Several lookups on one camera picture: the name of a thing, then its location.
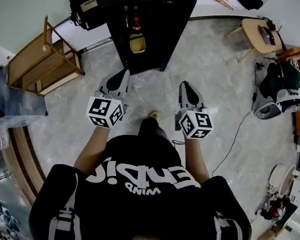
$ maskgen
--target wooden stool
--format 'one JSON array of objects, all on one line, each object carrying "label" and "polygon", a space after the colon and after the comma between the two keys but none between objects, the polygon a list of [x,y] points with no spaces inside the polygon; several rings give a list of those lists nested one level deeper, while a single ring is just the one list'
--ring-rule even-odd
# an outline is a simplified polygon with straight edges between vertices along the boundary
[{"label": "wooden stool", "polygon": [[276,31],[272,32],[275,45],[266,44],[259,32],[259,25],[261,27],[268,28],[266,21],[263,19],[245,18],[242,20],[239,28],[225,35],[225,38],[228,38],[239,31],[243,31],[249,43],[251,44],[252,49],[246,55],[238,59],[239,63],[241,63],[247,56],[252,53],[259,52],[261,54],[267,54],[282,49],[282,44],[278,33]]}]

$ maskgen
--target marble floor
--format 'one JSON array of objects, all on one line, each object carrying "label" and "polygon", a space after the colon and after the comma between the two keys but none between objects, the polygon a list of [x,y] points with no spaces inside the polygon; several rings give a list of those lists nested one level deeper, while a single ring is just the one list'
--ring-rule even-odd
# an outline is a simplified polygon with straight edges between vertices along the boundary
[{"label": "marble floor", "polygon": [[[189,21],[174,50],[165,72],[146,71],[131,77],[126,115],[110,132],[110,138],[137,134],[142,118],[151,110],[160,113],[160,126],[170,140],[183,140],[174,131],[174,113],[178,111],[179,84],[186,80],[202,94],[214,122],[214,132],[201,140],[204,161],[210,173],[224,159],[243,117],[251,110],[256,57],[244,62],[237,58],[250,48],[243,33],[228,39],[224,35],[237,28],[239,19],[203,19]],[[101,79],[122,64],[113,42],[103,44],[82,55],[86,72],[45,96],[49,116],[29,126],[32,143],[44,173],[54,164],[73,165],[90,138],[94,127],[85,112]],[[264,70],[257,73],[262,80]],[[184,146],[177,146],[181,160]],[[292,115],[284,114],[261,121],[251,113],[241,125],[236,142],[214,175],[226,178],[250,220],[266,194],[266,183],[277,162],[295,164]],[[252,224],[256,239],[270,224],[258,217]]]}]

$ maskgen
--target foot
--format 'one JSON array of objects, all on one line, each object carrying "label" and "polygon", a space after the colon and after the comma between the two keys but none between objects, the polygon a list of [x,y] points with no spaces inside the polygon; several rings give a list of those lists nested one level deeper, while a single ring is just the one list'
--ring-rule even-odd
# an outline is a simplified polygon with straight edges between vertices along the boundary
[{"label": "foot", "polygon": [[262,208],[259,208],[255,213],[254,213],[254,215],[258,215],[258,214],[260,214],[262,212]]},{"label": "foot", "polygon": [[154,110],[150,113],[149,118],[155,119],[159,123],[159,114],[158,111]]}]

